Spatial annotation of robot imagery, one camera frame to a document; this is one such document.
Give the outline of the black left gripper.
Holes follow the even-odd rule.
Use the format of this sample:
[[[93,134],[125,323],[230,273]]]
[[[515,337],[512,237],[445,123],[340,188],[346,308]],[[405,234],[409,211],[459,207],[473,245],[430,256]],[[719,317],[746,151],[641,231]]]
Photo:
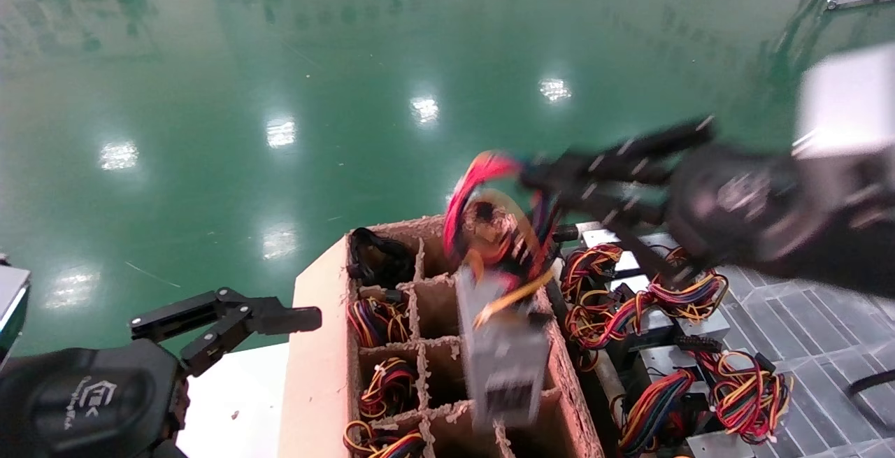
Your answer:
[[[181,363],[157,345],[202,327],[182,347]],[[10,359],[2,368],[1,455],[182,457],[176,438],[189,406],[185,372],[204,374],[253,334],[320,327],[317,306],[290,308],[275,296],[220,288],[131,319],[128,345]]]

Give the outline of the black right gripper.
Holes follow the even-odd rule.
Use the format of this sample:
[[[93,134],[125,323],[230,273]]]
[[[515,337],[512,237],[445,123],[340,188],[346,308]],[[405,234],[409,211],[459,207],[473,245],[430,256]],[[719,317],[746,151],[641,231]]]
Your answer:
[[[557,157],[537,158],[523,166],[521,184],[559,189],[562,183],[593,180],[663,186],[671,178],[666,213],[638,196],[619,198],[594,188],[556,193],[561,209],[592,216],[635,254],[646,273],[668,284],[693,280],[693,266],[674,266],[636,234],[638,225],[662,225],[664,216],[671,237],[707,262],[893,296],[891,155],[796,158],[705,145],[714,137],[714,120],[690,118],[599,151],[570,148]],[[686,151],[693,152],[675,169],[667,164]]]

